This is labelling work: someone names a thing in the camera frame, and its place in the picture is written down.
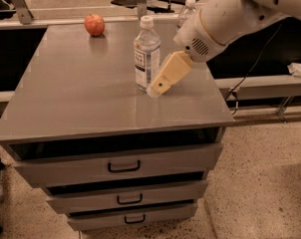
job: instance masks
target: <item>bottle label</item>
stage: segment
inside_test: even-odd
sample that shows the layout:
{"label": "bottle label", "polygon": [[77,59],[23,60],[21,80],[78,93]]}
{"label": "bottle label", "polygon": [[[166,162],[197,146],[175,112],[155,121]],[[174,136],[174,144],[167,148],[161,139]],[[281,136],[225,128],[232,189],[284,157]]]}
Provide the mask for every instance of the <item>bottle label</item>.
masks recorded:
{"label": "bottle label", "polygon": [[145,91],[159,71],[159,47],[152,51],[135,49],[137,84]]}

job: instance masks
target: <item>black drawer handle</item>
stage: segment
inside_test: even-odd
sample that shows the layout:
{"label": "black drawer handle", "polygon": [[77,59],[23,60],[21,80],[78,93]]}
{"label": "black drawer handle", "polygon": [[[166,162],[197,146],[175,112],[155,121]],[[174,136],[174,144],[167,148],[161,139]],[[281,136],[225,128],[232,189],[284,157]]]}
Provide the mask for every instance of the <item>black drawer handle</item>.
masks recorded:
{"label": "black drawer handle", "polygon": [[118,196],[118,204],[120,204],[120,205],[141,203],[142,201],[143,201],[143,195],[142,194],[140,194],[140,199],[139,200],[131,201],[131,202],[121,202],[120,197]]}
{"label": "black drawer handle", "polygon": [[144,221],[145,221],[145,219],[146,219],[146,216],[143,214],[143,219],[141,219],[141,220],[137,220],[137,221],[128,221],[128,218],[127,218],[127,216],[125,216],[124,217],[124,221],[125,221],[125,223],[126,224],[137,224],[137,223],[143,223]]}
{"label": "black drawer handle", "polygon": [[108,163],[108,171],[111,173],[120,173],[120,172],[129,172],[129,171],[137,171],[141,168],[141,161],[138,160],[138,166],[134,168],[129,168],[129,169],[119,169],[119,170],[113,170],[112,169],[112,164],[109,162]]}

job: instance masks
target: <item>cabinet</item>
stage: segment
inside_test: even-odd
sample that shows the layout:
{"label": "cabinet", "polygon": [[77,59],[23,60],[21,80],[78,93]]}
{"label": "cabinet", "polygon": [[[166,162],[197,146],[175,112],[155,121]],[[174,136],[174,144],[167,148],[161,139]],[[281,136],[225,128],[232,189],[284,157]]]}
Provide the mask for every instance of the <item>cabinet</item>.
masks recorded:
{"label": "cabinet", "polygon": [[[161,55],[174,24],[155,21]],[[160,99],[135,86],[139,22],[50,26],[0,119],[0,144],[74,230],[188,218],[232,116],[208,70]]]}

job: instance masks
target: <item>concrete floor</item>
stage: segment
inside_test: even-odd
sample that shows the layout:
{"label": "concrete floor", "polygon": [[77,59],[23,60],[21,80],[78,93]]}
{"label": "concrete floor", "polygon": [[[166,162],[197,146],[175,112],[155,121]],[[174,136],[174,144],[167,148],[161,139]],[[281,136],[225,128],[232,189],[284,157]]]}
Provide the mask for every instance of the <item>concrete floor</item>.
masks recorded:
{"label": "concrete floor", "polygon": [[[98,0],[26,1],[36,17],[45,19],[82,17],[88,12],[85,7]],[[67,2],[70,8],[83,8],[62,10]],[[50,6],[58,9],[45,13]],[[110,15],[114,10],[134,14],[134,10],[108,6]],[[0,238],[301,239],[301,108],[288,109],[287,118],[288,123],[282,123],[273,114],[239,110],[238,123],[226,131],[224,150],[208,175],[204,198],[191,219],[81,234],[68,226],[64,215],[51,209],[40,189],[22,179],[12,167],[12,158],[0,147],[6,164],[1,175],[0,225],[4,231]]]}

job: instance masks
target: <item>plastic bottle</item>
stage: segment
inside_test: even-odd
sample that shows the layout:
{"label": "plastic bottle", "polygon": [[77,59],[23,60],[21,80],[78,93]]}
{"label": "plastic bottle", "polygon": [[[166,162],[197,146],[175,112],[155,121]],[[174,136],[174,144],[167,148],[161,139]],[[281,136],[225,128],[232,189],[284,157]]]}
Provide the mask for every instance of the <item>plastic bottle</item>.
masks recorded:
{"label": "plastic bottle", "polygon": [[195,8],[195,0],[186,0],[184,7],[181,9],[179,12],[178,18],[177,18],[177,31],[179,28],[181,28],[182,24],[190,18],[192,14],[195,13],[196,8]]}
{"label": "plastic bottle", "polygon": [[146,92],[159,71],[160,38],[153,29],[153,18],[142,16],[141,31],[134,40],[135,70],[138,88]]}

